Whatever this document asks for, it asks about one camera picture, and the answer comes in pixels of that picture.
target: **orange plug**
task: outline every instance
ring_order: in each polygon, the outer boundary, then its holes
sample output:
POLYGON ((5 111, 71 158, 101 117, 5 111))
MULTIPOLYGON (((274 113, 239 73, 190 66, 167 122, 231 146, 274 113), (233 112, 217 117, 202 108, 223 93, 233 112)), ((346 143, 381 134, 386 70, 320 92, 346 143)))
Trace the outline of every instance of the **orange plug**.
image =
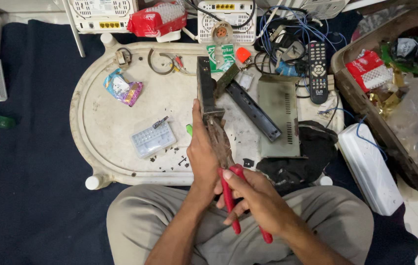
POLYGON ((248 59, 249 61, 251 61, 251 60, 250 60, 251 53, 250 53, 247 49, 245 49, 244 47, 240 47, 240 48, 238 48, 238 49, 237 49, 236 54, 237 54, 237 58, 238 58, 238 59, 239 59, 242 63, 244 63, 247 59, 248 59))

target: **remote control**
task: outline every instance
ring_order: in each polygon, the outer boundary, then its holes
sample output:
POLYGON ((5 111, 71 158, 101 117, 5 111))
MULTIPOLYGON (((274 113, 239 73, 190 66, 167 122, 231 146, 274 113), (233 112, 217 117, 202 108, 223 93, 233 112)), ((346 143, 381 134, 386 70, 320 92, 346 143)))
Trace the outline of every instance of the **remote control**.
POLYGON ((327 60, 325 58, 325 42, 311 42, 308 44, 309 52, 309 92, 310 100, 314 104, 327 101, 327 60))

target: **red plastic bag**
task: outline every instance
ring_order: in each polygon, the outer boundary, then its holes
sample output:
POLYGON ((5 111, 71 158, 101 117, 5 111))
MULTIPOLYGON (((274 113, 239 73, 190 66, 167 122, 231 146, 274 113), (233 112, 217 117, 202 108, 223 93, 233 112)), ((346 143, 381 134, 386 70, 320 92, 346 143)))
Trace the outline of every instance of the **red plastic bag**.
POLYGON ((364 93, 392 79, 392 73, 374 51, 364 50, 363 56, 345 66, 364 93))
POLYGON ((187 15, 182 0, 158 3, 130 15, 127 30, 138 37, 161 37, 186 26, 187 15))

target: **brown suitcase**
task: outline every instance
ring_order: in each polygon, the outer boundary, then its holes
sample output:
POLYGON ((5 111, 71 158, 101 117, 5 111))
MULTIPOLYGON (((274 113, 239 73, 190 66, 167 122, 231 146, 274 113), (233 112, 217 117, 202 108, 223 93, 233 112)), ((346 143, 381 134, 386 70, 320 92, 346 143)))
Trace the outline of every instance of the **brown suitcase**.
POLYGON ((396 17, 336 52, 332 57, 331 66, 335 75, 335 84, 342 96, 355 112, 361 115, 368 114, 365 123, 368 124, 379 145, 386 147, 389 170, 399 174, 407 184, 418 190, 418 166, 345 67, 345 64, 356 59, 363 49, 378 50, 381 41, 394 41, 399 34, 413 27, 418 27, 418 9, 396 17))

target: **green packet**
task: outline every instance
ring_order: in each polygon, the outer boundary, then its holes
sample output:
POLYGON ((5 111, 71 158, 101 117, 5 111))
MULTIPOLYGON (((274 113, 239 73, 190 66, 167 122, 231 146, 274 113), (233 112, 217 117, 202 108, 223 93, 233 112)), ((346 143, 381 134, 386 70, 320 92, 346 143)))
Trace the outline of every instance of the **green packet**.
POLYGON ((207 45, 206 49, 209 53, 209 64, 210 64, 210 71, 211 73, 217 72, 225 72, 227 71, 233 63, 236 62, 236 58, 234 55, 234 44, 223 44, 221 45, 222 48, 222 56, 224 57, 224 64, 217 68, 216 63, 216 45, 207 45))

